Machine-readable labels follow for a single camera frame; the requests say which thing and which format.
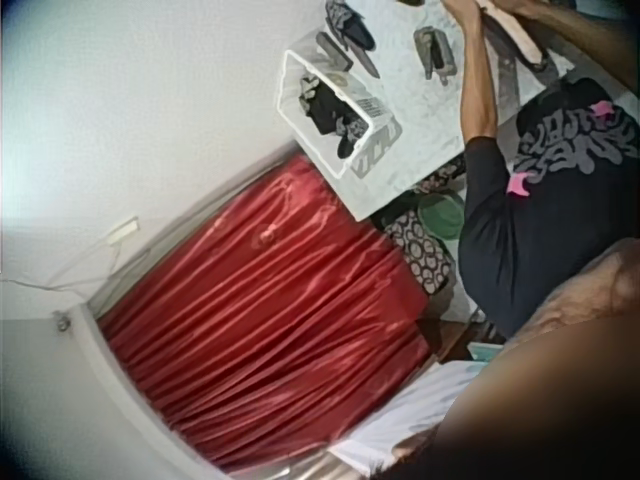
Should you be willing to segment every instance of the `hand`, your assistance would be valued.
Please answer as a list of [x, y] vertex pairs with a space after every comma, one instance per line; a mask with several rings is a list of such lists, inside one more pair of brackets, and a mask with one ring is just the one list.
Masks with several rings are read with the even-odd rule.
[[442, 0], [443, 5], [464, 30], [482, 22], [476, 0]]
[[541, 3], [548, 3], [546, 0], [492, 0], [496, 7], [512, 15], [530, 17], [536, 7]]

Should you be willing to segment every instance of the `green bowl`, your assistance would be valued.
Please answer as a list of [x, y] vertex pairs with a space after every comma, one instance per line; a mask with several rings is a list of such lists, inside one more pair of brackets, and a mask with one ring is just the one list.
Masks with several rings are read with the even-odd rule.
[[464, 201], [455, 192], [432, 193], [418, 205], [427, 233], [445, 242], [458, 240], [464, 225]]

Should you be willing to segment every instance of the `satin curtain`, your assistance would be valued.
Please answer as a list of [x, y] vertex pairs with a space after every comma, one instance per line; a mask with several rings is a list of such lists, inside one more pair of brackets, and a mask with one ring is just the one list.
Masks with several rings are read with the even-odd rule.
[[227, 471], [327, 445], [428, 355], [427, 297], [304, 157], [236, 197], [100, 325], [166, 424]]

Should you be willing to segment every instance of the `wall outlet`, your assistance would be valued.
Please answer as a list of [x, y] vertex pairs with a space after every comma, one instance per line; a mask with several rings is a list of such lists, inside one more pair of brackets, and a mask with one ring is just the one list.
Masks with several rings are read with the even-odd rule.
[[111, 246], [114, 246], [122, 242], [125, 238], [130, 237], [138, 230], [140, 230], [138, 217], [132, 218], [127, 223], [120, 225], [118, 228], [113, 230], [107, 237], [107, 243]]

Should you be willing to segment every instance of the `table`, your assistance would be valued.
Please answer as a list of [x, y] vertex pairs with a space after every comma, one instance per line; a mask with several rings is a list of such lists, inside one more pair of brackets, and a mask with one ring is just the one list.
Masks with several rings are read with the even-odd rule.
[[[355, 65], [351, 73], [391, 108], [403, 131], [363, 178], [347, 170], [342, 178], [336, 179], [316, 163], [347, 209], [360, 221], [462, 153], [460, 96], [464, 39], [440, 0], [426, 0], [420, 8], [392, 0], [348, 0], [348, 4], [363, 15], [376, 39], [377, 48], [369, 56], [381, 79], [371, 77], [353, 55]], [[437, 75], [431, 81], [424, 77], [413, 33], [427, 25], [443, 30], [451, 43], [458, 75], [449, 79], [448, 86], [442, 86]], [[566, 56], [552, 51], [551, 57], [557, 67], [555, 78], [574, 67]], [[497, 89], [498, 56], [491, 47], [489, 58]], [[546, 89], [547, 80], [536, 78], [521, 64], [517, 65], [517, 76], [521, 104]], [[500, 123], [512, 115], [513, 112], [500, 112]]]

